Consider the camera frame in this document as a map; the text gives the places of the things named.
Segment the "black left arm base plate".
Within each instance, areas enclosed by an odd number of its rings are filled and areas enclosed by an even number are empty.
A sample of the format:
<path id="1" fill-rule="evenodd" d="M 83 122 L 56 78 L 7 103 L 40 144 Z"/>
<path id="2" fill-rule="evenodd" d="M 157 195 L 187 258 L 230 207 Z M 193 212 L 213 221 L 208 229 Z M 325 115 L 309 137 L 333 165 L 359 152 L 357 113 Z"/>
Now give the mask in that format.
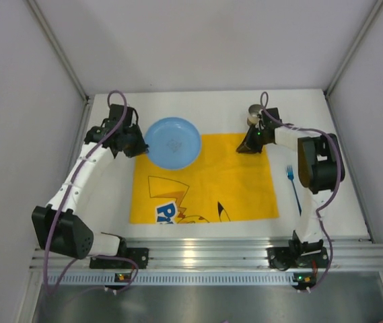
<path id="1" fill-rule="evenodd" d="M 97 256 L 90 260 L 91 269 L 146 269 L 148 248 L 125 248 L 118 256 Z"/>

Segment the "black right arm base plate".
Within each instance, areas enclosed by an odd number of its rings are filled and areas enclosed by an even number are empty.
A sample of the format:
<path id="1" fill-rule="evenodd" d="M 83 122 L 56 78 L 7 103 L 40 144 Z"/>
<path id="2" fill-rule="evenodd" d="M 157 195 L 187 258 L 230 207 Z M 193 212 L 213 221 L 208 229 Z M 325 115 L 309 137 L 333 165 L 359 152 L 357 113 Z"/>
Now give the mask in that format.
<path id="1" fill-rule="evenodd" d="M 269 268 L 278 271 L 291 268 L 326 268 L 329 260 L 326 248 L 319 253 L 298 256 L 288 247 L 272 247 L 267 249 L 267 256 Z"/>

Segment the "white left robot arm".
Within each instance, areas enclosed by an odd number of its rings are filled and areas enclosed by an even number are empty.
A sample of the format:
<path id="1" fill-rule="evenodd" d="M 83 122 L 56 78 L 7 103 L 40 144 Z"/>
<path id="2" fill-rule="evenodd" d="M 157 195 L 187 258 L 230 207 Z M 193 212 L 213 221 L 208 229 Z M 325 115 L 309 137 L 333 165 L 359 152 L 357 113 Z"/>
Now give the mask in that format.
<path id="1" fill-rule="evenodd" d="M 102 124 L 86 133 L 66 181 L 45 206 L 32 212 L 41 249 L 75 259 L 120 254 L 123 238 L 97 229 L 95 217 L 83 212 L 104 170 L 119 153 L 128 158 L 147 153 L 138 121 L 136 109 L 113 104 Z"/>

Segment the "yellow printed cloth mat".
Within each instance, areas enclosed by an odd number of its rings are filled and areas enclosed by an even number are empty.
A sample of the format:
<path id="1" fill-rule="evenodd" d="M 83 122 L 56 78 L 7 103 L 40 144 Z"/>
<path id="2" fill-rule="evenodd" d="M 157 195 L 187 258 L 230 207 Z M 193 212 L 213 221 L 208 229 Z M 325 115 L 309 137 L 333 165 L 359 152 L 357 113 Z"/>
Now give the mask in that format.
<path id="1" fill-rule="evenodd" d="M 240 154 L 241 134 L 202 136 L 198 158 L 165 170 L 146 155 L 135 160 L 132 224 L 206 224 L 275 219 L 277 198 L 266 151 Z"/>

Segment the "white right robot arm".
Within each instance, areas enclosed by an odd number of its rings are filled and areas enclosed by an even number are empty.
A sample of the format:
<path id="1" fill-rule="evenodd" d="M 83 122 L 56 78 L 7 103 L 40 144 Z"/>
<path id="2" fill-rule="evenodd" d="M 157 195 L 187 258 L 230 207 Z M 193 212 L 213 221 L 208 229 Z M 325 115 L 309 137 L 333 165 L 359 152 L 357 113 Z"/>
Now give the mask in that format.
<path id="1" fill-rule="evenodd" d="M 323 211 L 332 203 L 345 178 L 345 167 L 337 136 L 282 122 L 277 108 L 253 104 L 248 109 L 248 131 L 237 153 L 260 153 L 268 144 L 284 146 L 297 154 L 298 179 L 306 194 L 300 206 L 300 220 L 286 247 L 268 251 L 269 266 L 280 271 L 289 268 L 328 268 L 333 245 L 324 226 Z"/>

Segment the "light blue plastic plate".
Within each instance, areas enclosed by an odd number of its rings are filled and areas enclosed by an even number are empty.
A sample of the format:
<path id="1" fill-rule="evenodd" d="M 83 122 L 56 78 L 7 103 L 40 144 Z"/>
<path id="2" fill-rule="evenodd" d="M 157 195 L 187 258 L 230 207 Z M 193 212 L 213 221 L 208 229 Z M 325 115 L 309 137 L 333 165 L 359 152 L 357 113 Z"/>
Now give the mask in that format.
<path id="1" fill-rule="evenodd" d="M 153 123 L 145 134 L 149 160 L 166 170 L 181 170 L 200 155 L 201 134 L 197 127 L 178 117 L 163 118 Z"/>

